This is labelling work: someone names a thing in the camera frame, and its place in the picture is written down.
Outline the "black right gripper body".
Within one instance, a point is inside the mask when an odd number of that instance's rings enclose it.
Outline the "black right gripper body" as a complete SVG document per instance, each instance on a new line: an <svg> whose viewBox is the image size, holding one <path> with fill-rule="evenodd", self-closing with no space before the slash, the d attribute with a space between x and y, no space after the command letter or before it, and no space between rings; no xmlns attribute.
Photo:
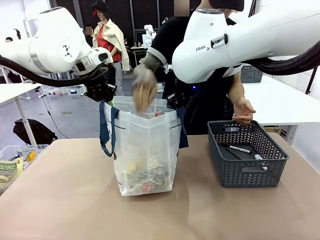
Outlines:
<svg viewBox="0 0 320 240"><path fill-rule="evenodd" d="M175 92L166 98L166 107L177 110L184 106L185 95L181 92Z"/></svg>

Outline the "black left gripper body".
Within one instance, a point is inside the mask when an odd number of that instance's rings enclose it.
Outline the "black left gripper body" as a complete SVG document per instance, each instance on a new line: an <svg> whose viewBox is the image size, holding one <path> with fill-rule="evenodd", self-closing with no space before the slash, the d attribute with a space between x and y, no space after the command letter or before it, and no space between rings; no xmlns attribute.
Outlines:
<svg viewBox="0 0 320 240"><path fill-rule="evenodd" d="M84 95L96 102L110 102L113 100L117 86L108 83L104 77L89 81L84 84L86 92Z"/></svg>

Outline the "person's gloved right hand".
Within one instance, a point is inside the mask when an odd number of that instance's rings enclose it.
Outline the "person's gloved right hand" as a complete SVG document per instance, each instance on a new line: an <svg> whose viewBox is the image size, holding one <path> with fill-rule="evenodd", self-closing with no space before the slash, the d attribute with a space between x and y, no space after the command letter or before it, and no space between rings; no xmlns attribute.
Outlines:
<svg viewBox="0 0 320 240"><path fill-rule="evenodd" d="M137 113L144 113L153 102L157 93L157 79L143 63L134 69L135 79L133 81L133 102Z"/></svg>

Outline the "person's bare left hand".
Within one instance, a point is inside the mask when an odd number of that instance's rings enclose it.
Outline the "person's bare left hand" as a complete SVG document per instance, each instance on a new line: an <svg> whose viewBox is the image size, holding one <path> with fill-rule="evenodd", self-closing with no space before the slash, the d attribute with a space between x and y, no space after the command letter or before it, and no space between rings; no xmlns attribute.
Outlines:
<svg viewBox="0 0 320 240"><path fill-rule="evenodd" d="M234 115L232 119L241 125L249 125L256 113L250 101L240 97L234 104Z"/></svg>

